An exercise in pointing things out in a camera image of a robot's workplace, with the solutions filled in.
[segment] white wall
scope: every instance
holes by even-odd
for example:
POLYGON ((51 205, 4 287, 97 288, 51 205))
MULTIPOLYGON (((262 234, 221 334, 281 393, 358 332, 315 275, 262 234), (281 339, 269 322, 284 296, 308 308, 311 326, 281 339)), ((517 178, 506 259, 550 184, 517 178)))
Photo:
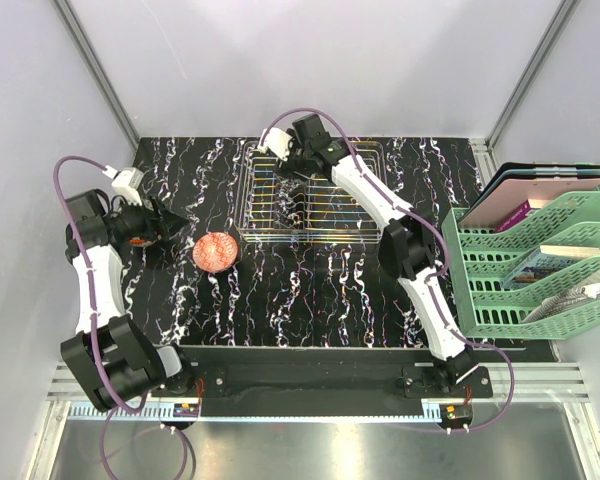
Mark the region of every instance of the white wall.
MULTIPOLYGON (((499 162, 600 162, 600 0, 582 0, 503 139, 499 162)), ((560 345, 600 423, 600 326, 560 345)))
POLYGON ((558 0, 72 0, 143 136, 486 136, 558 0))
MULTIPOLYGON (((21 469, 60 342, 77 323, 51 182, 67 154, 122 166, 132 152, 51 2, 0 0, 0 479, 21 469)), ((66 168, 67 193, 104 185, 89 168, 66 168)))

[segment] purple book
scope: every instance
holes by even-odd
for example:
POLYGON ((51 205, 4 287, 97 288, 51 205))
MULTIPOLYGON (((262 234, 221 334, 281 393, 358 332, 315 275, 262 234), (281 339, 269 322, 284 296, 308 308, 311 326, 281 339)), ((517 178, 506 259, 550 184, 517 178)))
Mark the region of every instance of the purple book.
POLYGON ((522 205, 518 206, 518 208, 516 208, 515 211, 493 231, 493 233, 501 233, 505 230, 509 230, 511 227, 516 226, 533 212, 540 210, 548 203, 549 200, 527 200, 522 205))

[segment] metal floor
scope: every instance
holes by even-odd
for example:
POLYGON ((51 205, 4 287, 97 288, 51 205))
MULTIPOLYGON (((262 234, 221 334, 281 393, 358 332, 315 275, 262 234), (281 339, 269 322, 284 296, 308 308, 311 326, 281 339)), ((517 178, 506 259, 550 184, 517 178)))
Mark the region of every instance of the metal floor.
MULTIPOLYGON (((477 422, 496 412, 491 404, 475 408, 477 422)), ((107 432, 107 451, 151 426, 113 422, 107 432)), ((97 463, 101 428, 100 421, 69 420, 51 478, 107 479, 97 463)), ((392 425, 203 422, 186 434, 195 449, 196 480, 585 478, 567 417, 556 404, 514 404, 492 428, 451 437, 417 434, 392 425)), ((177 438, 154 432, 110 463, 120 479, 171 479, 181 455, 177 438)), ((191 462, 182 478, 190 475, 191 462)))

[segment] silver rod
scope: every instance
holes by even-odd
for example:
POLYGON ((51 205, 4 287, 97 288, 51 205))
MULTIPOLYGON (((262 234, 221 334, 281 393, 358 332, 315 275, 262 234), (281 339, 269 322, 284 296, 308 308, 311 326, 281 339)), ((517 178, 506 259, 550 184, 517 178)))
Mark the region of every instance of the silver rod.
POLYGON ((87 69, 91 73, 93 79, 102 93, 107 106, 111 110, 116 122, 122 129, 122 133, 127 138, 131 148, 135 152, 140 143, 140 135, 138 134, 131 118, 120 102, 120 98, 116 94, 107 73, 105 72, 96 52, 87 37, 84 27, 78 18, 70 0, 51 0, 51 3, 58 12, 58 16, 62 23, 67 28, 69 35, 78 48, 78 52, 82 57, 87 69))
POLYGON ((513 115, 527 95, 529 88, 538 76, 542 66, 549 57, 553 46, 569 23, 569 20, 579 3, 580 0, 562 0, 562 2, 560 2, 560 5, 553 14, 553 18, 540 39, 540 43, 538 43, 520 80, 518 80, 518 84, 513 89, 513 93, 509 97, 504 110, 502 110, 491 134, 486 139, 486 143, 490 150, 493 150, 498 144, 504 129, 509 125, 513 115))

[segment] pink folder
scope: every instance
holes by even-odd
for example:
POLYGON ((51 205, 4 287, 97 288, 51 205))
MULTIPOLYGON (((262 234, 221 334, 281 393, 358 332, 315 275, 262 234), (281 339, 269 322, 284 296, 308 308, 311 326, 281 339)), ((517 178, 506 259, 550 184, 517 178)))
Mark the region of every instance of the pink folder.
POLYGON ((574 190, 594 190, 600 178, 538 178, 505 179, 469 215, 459 223, 460 228, 494 228, 529 198, 554 200, 574 190))

